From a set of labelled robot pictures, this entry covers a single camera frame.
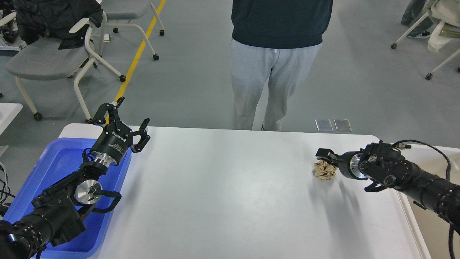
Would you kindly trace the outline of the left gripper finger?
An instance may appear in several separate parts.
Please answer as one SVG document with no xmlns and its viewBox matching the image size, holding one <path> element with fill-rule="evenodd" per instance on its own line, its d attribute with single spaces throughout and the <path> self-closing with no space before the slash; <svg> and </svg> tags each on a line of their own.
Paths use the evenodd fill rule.
<svg viewBox="0 0 460 259">
<path fill-rule="evenodd" d="M 87 120 L 88 124 L 104 125 L 114 124 L 116 128 L 121 128 L 121 120 L 118 109 L 125 97 L 120 97 L 117 101 L 104 103 L 99 106 L 93 118 Z"/>
<path fill-rule="evenodd" d="M 130 130 L 129 132 L 129 139 L 130 139 L 130 149 L 133 153 L 139 153 L 143 150 L 143 148 L 146 146 L 148 141 L 151 139 L 151 136 L 148 135 L 148 123 L 151 120 L 149 118 L 145 118 L 141 125 L 139 126 L 139 129 L 137 131 Z M 134 143 L 134 137 L 139 136 L 140 139 L 137 143 Z"/>
</svg>

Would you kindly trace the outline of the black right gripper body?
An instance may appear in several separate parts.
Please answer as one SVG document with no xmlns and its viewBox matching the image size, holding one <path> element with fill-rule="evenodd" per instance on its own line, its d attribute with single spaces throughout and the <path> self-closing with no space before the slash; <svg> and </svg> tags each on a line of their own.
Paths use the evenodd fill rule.
<svg viewBox="0 0 460 259">
<path fill-rule="evenodd" d="M 338 158 L 338 168 L 343 176 L 355 180 L 367 180 L 367 177 L 359 170 L 361 151 L 347 151 Z"/>
</svg>

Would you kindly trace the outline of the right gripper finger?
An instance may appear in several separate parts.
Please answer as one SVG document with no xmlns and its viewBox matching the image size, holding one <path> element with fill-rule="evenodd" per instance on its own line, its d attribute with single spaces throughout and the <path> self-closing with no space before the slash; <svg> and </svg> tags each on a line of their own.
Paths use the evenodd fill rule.
<svg viewBox="0 0 460 259">
<path fill-rule="evenodd" d="M 334 166 L 339 165 L 340 155 L 335 154 L 331 149 L 318 149 L 316 152 L 316 159 L 325 161 L 327 164 Z"/>
</svg>

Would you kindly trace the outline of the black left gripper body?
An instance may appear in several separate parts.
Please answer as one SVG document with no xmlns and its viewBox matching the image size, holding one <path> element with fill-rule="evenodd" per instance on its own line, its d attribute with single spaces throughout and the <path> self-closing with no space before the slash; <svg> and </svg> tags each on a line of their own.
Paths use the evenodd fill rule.
<svg viewBox="0 0 460 259">
<path fill-rule="evenodd" d="M 133 138 L 129 136 L 132 129 L 122 124 L 106 125 L 102 134 L 97 138 L 94 145 L 90 148 L 90 154 L 94 161 L 104 166 L 118 165 L 133 144 Z"/>
</svg>

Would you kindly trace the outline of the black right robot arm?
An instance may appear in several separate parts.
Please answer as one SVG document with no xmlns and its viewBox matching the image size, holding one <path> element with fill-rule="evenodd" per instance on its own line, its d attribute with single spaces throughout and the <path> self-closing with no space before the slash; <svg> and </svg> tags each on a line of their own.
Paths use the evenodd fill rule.
<svg viewBox="0 0 460 259">
<path fill-rule="evenodd" d="M 371 180 L 366 192 L 377 193 L 394 189 L 413 199 L 415 205 L 436 213 L 450 225 L 448 250 L 455 258 L 453 235 L 460 226 L 460 187 L 450 182 L 451 163 L 447 158 L 446 177 L 431 174 L 408 161 L 401 151 L 410 149 L 413 140 L 395 143 L 370 143 L 364 149 L 335 154 L 330 149 L 318 149 L 316 158 L 337 166 L 346 178 Z"/>
</svg>

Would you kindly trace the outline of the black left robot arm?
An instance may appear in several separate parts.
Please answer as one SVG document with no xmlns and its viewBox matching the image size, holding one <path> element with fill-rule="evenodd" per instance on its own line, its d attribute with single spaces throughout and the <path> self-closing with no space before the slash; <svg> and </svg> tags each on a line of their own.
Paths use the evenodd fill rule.
<svg viewBox="0 0 460 259">
<path fill-rule="evenodd" d="M 111 165 L 119 165 L 128 149 L 138 153 L 151 137 L 149 118 L 133 131 L 120 120 L 118 109 L 124 97 L 98 108 L 88 123 L 103 128 L 89 153 L 82 152 L 82 164 L 75 172 L 45 188 L 31 201 L 33 211 L 20 220 L 1 220 L 1 258 L 40 258 L 48 243 L 58 246 L 86 230 L 84 220 L 90 213 L 110 213 L 121 200 L 116 191 L 104 190 L 99 177 Z"/>
</svg>

